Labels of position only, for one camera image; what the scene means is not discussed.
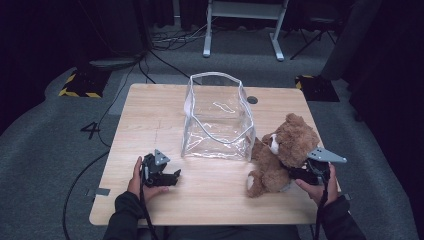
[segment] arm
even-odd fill
[[[312,186],[301,179],[296,179],[296,184],[305,190],[317,205],[319,204],[324,190],[323,186]],[[325,235],[329,240],[366,239],[350,215],[349,207],[349,202],[344,196],[338,197],[336,169],[330,164],[328,200],[321,215]]]
[[[137,239],[137,223],[143,218],[143,210],[140,206],[141,163],[142,158],[139,157],[127,191],[115,200],[115,213],[109,219],[109,225],[103,237],[105,240]],[[143,186],[144,201],[147,203],[156,195],[167,191],[166,186],[153,188]]]
[[[366,239],[349,213],[349,202],[344,196],[329,203],[322,212],[322,227],[329,240]]]
[[[137,239],[137,222],[143,217],[140,202],[129,191],[115,200],[115,213],[109,219],[109,225],[103,239]]]

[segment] black sleeve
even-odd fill
[[[349,213],[350,204],[344,196],[324,207],[322,227],[328,240],[366,239]]]
[[[138,219],[143,218],[143,210],[137,196],[124,192],[115,200],[115,213],[109,219],[104,240],[137,239]]]

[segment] brown teddy bear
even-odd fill
[[[287,114],[275,132],[263,136],[262,141],[255,140],[252,160],[258,168],[248,175],[247,195],[254,198],[286,190],[291,182],[286,168],[302,168],[318,143],[318,135],[301,116]]]

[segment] transparent plastic bag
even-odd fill
[[[193,82],[203,86],[194,86]],[[251,160],[256,131],[239,79],[219,72],[191,76],[184,111],[182,157]]]

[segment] hand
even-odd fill
[[[330,179],[328,180],[328,199],[324,206],[334,202],[337,200],[339,193],[337,191],[337,179],[336,179],[336,168],[329,163],[330,166]],[[296,179],[296,184],[305,192],[308,193],[309,197],[314,200],[314,202],[318,205],[321,201],[321,197],[324,191],[324,186],[312,186],[302,179]]]
[[[141,168],[142,161],[143,159],[141,157],[138,157],[137,163],[134,166],[133,177],[128,183],[128,189],[127,189],[128,192],[134,193],[138,197],[138,199],[140,199],[140,184],[141,184],[140,168]],[[168,191],[169,191],[169,188],[166,186],[149,188],[144,185],[143,186],[144,201],[147,203],[153,197]]]

